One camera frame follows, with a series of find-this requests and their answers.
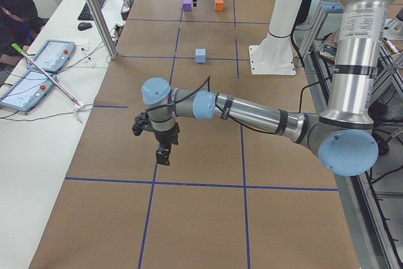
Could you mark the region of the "teach pendant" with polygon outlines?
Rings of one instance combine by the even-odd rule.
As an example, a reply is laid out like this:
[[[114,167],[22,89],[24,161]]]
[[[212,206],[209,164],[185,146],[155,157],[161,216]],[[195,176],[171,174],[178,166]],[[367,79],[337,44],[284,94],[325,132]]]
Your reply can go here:
[[[1,106],[29,112],[45,97],[54,83],[41,72],[28,70],[1,97]]]
[[[75,43],[62,40],[47,40],[32,59],[47,73],[56,73],[70,59]]]

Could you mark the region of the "metal rod green tip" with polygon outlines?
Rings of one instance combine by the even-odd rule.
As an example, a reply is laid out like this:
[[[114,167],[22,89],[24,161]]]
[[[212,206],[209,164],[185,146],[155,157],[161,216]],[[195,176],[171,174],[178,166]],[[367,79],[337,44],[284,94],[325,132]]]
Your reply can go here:
[[[83,101],[77,100],[75,97],[73,97],[73,95],[70,94],[70,92],[68,92],[68,90],[66,90],[60,84],[58,84],[56,80],[54,80],[49,73],[47,73],[42,67],[40,67],[17,43],[12,43],[11,46],[19,54],[21,54],[29,63],[34,65],[45,77],[47,77],[50,81],[52,81],[53,84],[56,85],[56,87],[58,87],[61,90],[61,92],[63,92],[75,104],[75,107],[77,109],[80,109],[84,106]]]

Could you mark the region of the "orange foam block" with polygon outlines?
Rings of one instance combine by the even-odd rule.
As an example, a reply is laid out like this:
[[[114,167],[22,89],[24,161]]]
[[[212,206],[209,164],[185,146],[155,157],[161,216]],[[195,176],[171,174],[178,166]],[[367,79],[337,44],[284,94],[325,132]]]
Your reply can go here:
[[[224,11],[225,10],[224,0],[214,0],[214,10]]]

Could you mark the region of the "light blue foam block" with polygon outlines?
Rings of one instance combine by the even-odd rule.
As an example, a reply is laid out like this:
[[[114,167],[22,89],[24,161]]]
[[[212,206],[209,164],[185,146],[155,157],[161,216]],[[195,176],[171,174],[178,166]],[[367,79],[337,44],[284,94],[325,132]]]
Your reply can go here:
[[[206,49],[195,49],[195,61],[198,64],[206,63]]]

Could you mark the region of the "lower teach pendant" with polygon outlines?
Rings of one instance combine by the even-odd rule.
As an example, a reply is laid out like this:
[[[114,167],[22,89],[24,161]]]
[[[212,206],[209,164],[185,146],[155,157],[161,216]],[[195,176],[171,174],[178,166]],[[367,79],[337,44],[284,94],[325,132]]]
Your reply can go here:
[[[54,83],[41,72],[28,70],[1,97],[1,106],[29,112],[45,97]]]

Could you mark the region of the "upper teach pendant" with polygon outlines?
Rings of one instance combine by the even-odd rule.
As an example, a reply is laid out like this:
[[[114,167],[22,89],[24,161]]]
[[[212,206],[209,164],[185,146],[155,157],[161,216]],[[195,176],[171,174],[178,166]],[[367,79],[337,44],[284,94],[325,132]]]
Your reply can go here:
[[[70,59],[75,43],[62,40],[47,40],[32,59],[47,73],[56,73]]]

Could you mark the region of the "aluminium frame post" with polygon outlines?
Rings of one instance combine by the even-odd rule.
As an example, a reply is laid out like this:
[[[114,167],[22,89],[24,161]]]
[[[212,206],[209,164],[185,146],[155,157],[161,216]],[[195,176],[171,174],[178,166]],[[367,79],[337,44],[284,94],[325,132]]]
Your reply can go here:
[[[95,25],[98,29],[98,33],[102,39],[102,42],[104,43],[107,53],[110,59],[114,60],[118,52],[116,51],[115,44],[111,38],[110,31],[101,12],[101,7],[97,0],[86,0],[86,2],[91,10]]]

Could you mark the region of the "black computer mouse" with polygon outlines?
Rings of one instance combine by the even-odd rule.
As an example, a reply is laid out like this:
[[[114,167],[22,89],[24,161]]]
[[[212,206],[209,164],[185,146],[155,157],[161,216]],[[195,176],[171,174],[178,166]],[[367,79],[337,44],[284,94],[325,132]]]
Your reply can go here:
[[[88,30],[92,27],[93,27],[93,25],[90,22],[80,22],[77,26],[77,29],[79,31],[84,31],[84,30]]]

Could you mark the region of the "person in black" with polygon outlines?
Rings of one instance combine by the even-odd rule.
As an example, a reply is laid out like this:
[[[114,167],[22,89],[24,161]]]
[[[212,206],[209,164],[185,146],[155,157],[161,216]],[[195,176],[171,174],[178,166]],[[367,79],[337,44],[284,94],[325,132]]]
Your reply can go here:
[[[1,0],[1,69],[14,68],[21,59],[12,44],[28,50],[45,24],[33,0]]]

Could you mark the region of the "stack of magazines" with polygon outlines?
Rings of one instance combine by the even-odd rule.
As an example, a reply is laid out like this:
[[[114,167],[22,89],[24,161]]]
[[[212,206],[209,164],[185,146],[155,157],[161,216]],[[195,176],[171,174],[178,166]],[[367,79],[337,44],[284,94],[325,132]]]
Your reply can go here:
[[[338,49],[336,32],[326,35],[319,47],[319,55],[329,61],[334,62]]]

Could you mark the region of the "white pedestal column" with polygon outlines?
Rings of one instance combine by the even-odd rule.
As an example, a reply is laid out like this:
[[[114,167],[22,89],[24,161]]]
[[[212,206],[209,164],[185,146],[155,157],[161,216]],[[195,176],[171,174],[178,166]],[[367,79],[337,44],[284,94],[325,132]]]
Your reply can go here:
[[[266,38],[249,46],[253,75],[296,75],[291,38],[302,1],[275,0]]]

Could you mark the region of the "purple foam block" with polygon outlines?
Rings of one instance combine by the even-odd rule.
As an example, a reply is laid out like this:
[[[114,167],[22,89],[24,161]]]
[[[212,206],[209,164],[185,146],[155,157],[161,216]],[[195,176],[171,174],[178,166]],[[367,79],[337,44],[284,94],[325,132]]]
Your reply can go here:
[[[193,1],[192,0],[183,0],[183,11],[190,12],[192,11]]]

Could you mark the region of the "silver metal cup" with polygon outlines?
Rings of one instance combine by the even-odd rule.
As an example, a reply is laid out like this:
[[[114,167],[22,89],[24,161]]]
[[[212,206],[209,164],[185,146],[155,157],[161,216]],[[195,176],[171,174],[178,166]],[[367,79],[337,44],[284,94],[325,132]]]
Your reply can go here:
[[[131,7],[131,1],[130,0],[123,0],[123,7],[124,8],[130,8]]]

